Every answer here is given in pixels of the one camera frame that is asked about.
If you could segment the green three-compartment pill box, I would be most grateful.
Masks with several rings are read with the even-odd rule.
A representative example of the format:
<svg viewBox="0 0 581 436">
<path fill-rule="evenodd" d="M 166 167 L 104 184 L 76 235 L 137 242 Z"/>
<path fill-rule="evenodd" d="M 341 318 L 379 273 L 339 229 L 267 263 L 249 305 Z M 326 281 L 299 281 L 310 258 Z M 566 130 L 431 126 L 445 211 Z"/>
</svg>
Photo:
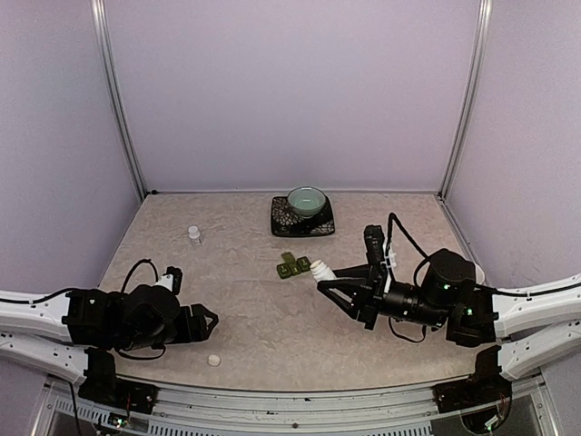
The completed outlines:
<svg viewBox="0 0 581 436">
<path fill-rule="evenodd" d="M 282 280 L 307 273 L 311 262 L 307 256 L 295 257 L 291 252 L 281 254 L 282 262 L 276 265 L 276 271 Z"/>
</svg>

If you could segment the white bottle cap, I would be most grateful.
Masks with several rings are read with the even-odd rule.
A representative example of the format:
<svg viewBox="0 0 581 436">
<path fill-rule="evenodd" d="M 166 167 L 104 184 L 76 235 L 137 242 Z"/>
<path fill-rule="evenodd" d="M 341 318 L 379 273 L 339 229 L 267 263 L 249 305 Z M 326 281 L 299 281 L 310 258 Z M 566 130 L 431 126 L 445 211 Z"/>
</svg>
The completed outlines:
<svg viewBox="0 0 581 436">
<path fill-rule="evenodd" d="M 215 354 L 211 354 L 208 356 L 208 364 L 211 365 L 212 367 L 217 367 L 221 364 L 221 357 Z"/>
</svg>

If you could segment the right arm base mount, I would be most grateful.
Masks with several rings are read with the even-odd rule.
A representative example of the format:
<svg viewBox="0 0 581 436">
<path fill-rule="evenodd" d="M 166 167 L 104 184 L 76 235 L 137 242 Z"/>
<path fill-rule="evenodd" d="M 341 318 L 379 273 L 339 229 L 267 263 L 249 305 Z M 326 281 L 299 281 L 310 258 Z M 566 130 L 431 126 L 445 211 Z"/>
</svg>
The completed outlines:
<svg viewBox="0 0 581 436">
<path fill-rule="evenodd" d="M 501 375 L 500 350 L 495 345 L 479 352 L 475 370 L 466 379 L 442 382 L 432 388 L 439 413 L 473 408 L 512 395 L 512 383 Z"/>
</svg>

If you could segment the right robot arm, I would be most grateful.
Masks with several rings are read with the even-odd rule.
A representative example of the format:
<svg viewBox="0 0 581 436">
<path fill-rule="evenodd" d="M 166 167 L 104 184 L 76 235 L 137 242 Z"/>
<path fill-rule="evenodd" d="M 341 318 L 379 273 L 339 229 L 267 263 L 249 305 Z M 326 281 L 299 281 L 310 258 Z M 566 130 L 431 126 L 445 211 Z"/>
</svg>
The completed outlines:
<svg viewBox="0 0 581 436">
<path fill-rule="evenodd" d="M 475 375 L 464 384 L 474 403 L 498 390 L 499 376 L 515 381 L 580 349 L 578 275 L 521 289 L 490 288 L 477 281 L 474 263 L 441 249 L 419 264 L 423 280 L 405 283 L 396 280 L 390 256 L 367 257 L 367 263 L 341 270 L 314 262 L 318 291 L 368 330 L 385 316 L 423 330 L 445 329 L 447 341 L 460 347 L 484 346 Z"/>
</svg>

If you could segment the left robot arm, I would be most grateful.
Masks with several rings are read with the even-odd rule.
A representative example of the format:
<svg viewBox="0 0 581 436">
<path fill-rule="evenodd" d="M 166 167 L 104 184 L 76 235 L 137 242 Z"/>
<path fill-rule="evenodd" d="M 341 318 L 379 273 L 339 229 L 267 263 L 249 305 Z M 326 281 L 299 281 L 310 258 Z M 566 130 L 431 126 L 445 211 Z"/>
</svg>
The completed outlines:
<svg viewBox="0 0 581 436">
<path fill-rule="evenodd" d="M 182 306 L 171 275 L 131 292 L 69 288 L 48 295 L 1 293 L 1 354 L 81 385 L 116 404 L 127 394 L 115 357 L 135 350 L 207 341 L 219 317 L 201 304 Z"/>
</svg>

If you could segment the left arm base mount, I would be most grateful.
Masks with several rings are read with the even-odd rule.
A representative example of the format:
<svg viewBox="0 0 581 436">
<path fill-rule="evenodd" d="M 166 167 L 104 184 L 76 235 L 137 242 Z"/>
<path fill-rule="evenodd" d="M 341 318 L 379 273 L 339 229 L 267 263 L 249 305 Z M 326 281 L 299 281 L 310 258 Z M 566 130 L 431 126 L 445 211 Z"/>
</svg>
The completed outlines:
<svg viewBox="0 0 581 436">
<path fill-rule="evenodd" d="M 105 406 L 151 415 L 159 389 L 149 383 L 129 381 L 117 376 L 114 357 L 106 351 L 84 351 L 87 365 L 78 388 L 82 399 Z"/>
</svg>

